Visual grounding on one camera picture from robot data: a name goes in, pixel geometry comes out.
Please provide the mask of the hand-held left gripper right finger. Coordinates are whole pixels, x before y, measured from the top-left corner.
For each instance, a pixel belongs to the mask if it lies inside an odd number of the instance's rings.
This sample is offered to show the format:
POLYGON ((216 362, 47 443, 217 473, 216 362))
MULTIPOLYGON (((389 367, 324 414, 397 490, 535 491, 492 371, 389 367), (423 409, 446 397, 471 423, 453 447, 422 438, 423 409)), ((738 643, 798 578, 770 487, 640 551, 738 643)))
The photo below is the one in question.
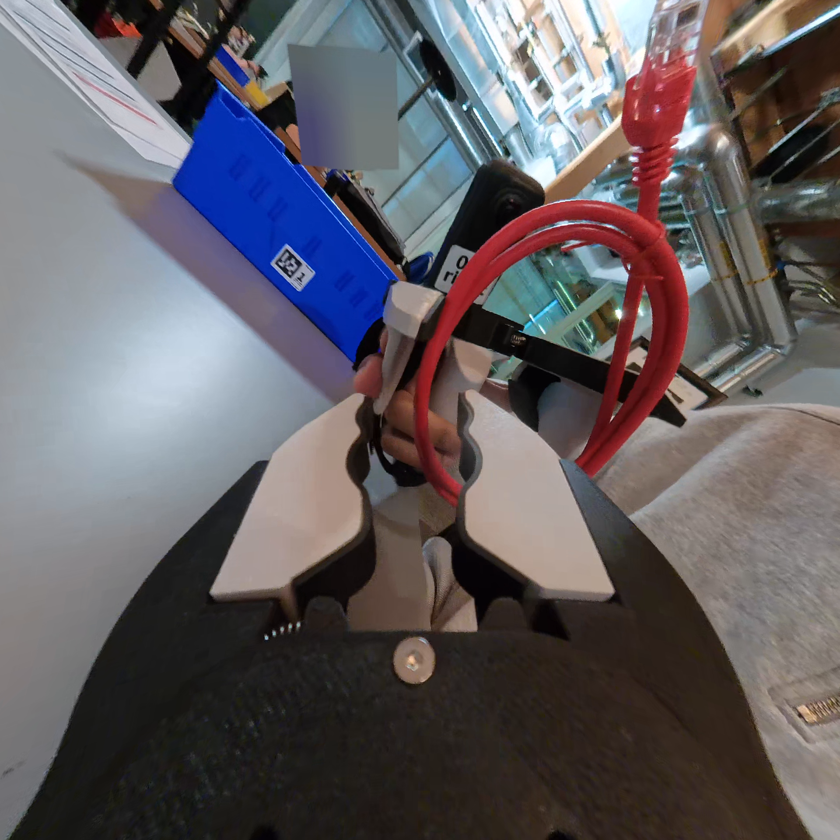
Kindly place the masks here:
POLYGON ((477 391, 459 396, 458 431, 456 523, 478 559, 478 586, 541 601, 609 601, 613 582, 560 457, 477 391))

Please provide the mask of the metal storage rack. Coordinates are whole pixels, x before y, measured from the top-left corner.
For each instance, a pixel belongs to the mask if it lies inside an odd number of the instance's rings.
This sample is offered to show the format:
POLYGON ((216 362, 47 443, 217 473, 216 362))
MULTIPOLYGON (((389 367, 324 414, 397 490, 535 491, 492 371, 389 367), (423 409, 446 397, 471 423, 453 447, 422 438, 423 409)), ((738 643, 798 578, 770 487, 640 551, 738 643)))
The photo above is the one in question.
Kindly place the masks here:
POLYGON ((762 220, 837 238, 839 2, 751 2, 712 62, 762 220))

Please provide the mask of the black round-base pole stand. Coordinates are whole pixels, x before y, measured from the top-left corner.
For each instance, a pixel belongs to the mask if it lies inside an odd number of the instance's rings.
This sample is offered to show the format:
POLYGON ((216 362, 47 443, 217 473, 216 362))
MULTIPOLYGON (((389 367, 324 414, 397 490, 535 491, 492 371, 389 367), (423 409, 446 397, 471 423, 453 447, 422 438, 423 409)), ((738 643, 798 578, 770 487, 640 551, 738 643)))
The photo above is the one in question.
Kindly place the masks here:
POLYGON ((458 96, 456 79, 434 42, 429 38, 421 38, 417 48, 426 72, 426 78, 399 108, 396 116, 398 122, 428 91, 434 89, 444 100, 450 103, 455 102, 458 96))

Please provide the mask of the dark framed board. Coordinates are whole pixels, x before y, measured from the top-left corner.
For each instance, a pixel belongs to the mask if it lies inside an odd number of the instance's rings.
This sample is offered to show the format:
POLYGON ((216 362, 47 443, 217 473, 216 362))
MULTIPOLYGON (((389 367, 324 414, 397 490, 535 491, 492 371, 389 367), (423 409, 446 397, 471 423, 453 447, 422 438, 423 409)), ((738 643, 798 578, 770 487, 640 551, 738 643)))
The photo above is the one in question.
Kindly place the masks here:
POLYGON ((684 415, 719 406, 728 400, 726 393, 683 364, 677 368, 665 396, 684 415))

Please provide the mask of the person's right hand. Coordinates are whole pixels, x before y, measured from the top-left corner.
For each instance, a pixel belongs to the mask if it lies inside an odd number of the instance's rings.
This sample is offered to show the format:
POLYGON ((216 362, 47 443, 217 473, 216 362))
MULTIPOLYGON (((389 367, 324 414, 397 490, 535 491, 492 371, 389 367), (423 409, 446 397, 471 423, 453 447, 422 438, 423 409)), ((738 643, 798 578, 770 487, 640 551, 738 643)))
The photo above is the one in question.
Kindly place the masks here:
MULTIPOLYGON (((383 385, 382 353, 366 356, 360 363, 353 378, 353 388, 365 397, 375 399, 383 385)), ((416 378, 396 391, 383 412, 381 444, 384 452, 411 467, 420 469, 421 461, 415 446, 414 394, 416 378)), ((447 469, 458 465, 461 441, 455 425, 441 416, 428 414, 429 438, 436 449, 437 456, 447 469)))

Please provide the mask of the white paper sheet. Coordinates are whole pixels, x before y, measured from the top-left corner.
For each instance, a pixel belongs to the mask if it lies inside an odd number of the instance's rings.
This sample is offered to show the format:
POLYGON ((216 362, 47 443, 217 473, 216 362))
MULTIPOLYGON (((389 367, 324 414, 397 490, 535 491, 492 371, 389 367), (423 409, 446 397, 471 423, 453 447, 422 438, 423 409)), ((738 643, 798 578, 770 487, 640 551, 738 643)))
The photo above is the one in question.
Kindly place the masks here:
POLYGON ((189 139, 100 49, 64 4, 2 1, 1 18, 6 29, 145 160, 173 170, 181 166, 189 139))

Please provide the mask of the silver ventilation pipe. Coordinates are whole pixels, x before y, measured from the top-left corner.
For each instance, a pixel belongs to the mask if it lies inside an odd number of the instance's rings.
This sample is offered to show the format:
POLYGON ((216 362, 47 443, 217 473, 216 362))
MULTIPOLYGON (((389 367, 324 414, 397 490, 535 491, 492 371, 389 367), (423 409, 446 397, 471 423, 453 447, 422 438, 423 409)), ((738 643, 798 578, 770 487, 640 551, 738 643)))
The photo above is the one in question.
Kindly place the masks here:
POLYGON ((673 174, 722 340, 696 372, 725 394, 749 389, 786 359, 798 332, 739 146, 720 124, 688 129, 677 141, 673 174))

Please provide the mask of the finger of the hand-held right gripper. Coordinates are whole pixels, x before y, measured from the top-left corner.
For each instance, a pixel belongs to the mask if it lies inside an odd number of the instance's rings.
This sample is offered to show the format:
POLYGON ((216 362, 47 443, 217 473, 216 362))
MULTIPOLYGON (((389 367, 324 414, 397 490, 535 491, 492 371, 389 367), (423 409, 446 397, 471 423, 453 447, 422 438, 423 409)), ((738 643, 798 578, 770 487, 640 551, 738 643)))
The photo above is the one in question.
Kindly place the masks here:
MULTIPOLYGON (((603 394, 606 388, 606 380, 610 370, 609 366, 595 366, 591 373, 591 389, 603 394)), ((627 366, 623 374, 622 383, 619 386, 616 406, 622 406, 628 399, 639 376, 644 371, 642 366, 627 366)), ((678 409, 667 395, 662 395, 650 416, 661 420, 673 427, 683 427, 686 424, 686 417, 678 409)))

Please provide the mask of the blue plastic bin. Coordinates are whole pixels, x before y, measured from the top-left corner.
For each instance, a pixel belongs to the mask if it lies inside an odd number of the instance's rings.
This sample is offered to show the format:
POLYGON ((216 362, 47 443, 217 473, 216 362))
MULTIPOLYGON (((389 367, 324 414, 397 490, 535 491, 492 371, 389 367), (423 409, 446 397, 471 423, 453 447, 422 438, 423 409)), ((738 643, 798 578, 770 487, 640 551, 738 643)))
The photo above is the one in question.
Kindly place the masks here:
POLYGON ((349 360, 393 272, 281 140, 221 85, 173 186, 349 360))

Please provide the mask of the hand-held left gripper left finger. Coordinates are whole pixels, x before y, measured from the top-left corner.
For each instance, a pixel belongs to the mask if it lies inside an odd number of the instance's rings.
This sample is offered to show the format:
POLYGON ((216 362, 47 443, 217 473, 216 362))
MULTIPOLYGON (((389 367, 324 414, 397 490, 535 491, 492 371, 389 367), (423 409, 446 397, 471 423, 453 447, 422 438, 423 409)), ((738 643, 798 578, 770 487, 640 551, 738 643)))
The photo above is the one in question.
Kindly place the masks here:
POLYGON ((303 602, 305 580, 370 525, 365 398, 351 395, 271 456, 222 562, 216 602, 303 602))

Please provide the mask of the wooden beam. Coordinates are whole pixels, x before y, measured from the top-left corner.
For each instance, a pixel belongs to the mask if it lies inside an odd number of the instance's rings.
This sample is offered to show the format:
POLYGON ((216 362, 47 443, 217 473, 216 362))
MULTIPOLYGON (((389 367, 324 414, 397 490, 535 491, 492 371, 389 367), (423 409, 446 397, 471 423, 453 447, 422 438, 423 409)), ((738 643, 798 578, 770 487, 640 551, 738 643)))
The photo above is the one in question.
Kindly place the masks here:
POLYGON ((544 188, 546 204, 571 200, 601 174, 615 159, 631 149, 618 117, 544 188))

